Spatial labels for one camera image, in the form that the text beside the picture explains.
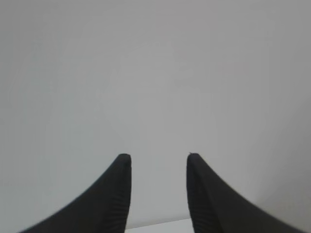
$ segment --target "white surface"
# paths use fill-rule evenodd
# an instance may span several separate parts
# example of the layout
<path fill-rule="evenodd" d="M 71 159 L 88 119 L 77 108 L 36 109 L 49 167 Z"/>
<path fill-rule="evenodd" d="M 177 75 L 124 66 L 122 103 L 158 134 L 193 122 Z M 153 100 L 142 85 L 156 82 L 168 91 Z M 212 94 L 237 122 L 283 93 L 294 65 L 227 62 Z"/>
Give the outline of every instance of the white surface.
<path fill-rule="evenodd" d="M 126 230 L 125 233 L 193 233 L 190 219 L 138 227 Z"/>
<path fill-rule="evenodd" d="M 311 232 L 311 1 L 0 1 L 0 232 L 54 213 L 118 153 L 128 227 L 188 217 L 199 152 Z"/>

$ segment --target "ribbed texture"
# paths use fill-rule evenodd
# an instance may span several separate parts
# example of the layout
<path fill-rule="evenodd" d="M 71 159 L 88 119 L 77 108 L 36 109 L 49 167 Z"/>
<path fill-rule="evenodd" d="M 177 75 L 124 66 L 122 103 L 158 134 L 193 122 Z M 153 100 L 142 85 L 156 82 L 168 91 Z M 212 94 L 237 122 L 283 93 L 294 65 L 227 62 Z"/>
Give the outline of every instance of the ribbed texture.
<path fill-rule="evenodd" d="M 131 172 L 130 156 L 119 155 L 83 194 L 23 233 L 124 233 Z"/>
<path fill-rule="evenodd" d="M 191 166 L 187 168 L 188 206 L 195 233 L 223 233 L 220 222 Z"/>
<path fill-rule="evenodd" d="M 130 207 L 130 180 L 122 180 L 111 200 L 108 215 L 97 233 L 124 233 Z"/>

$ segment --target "white wall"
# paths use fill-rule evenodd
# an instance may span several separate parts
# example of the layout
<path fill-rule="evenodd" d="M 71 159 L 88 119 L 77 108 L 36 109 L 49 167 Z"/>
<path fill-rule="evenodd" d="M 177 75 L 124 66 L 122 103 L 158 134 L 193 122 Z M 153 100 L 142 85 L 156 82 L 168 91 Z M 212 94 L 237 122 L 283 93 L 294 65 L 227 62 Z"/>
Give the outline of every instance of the white wall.
<path fill-rule="evenodd" d="M 0 1 L 0 232 L 133 156 L 128 227 L 189 217 L 186 156 L 311 232 L 311 1 Z"/>

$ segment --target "gray wall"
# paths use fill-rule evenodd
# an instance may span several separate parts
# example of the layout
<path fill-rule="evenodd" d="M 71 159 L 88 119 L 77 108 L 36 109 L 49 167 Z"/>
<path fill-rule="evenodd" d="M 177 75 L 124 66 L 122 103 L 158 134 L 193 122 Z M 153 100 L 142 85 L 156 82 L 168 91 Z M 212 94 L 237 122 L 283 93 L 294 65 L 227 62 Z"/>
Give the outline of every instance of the gray wall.
<path fill-rule="evenodd" d="M 311 232 L 311 1 L 0 1 L 0 232 L 133 156 L 128 227 L 189 217 L 199 152 Z"/>

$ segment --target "white floor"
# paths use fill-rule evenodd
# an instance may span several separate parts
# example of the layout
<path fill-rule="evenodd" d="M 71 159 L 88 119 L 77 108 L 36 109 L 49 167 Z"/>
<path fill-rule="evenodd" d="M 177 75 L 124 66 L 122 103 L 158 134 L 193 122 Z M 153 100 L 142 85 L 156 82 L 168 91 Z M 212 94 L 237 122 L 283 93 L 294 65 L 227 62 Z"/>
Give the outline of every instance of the white floor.
<path fill-rule="evenodd" d="M 146 227 L 128 229 L 125 233 L 192 233 L 192 222 L 190 219 L 166 222 Z"/>

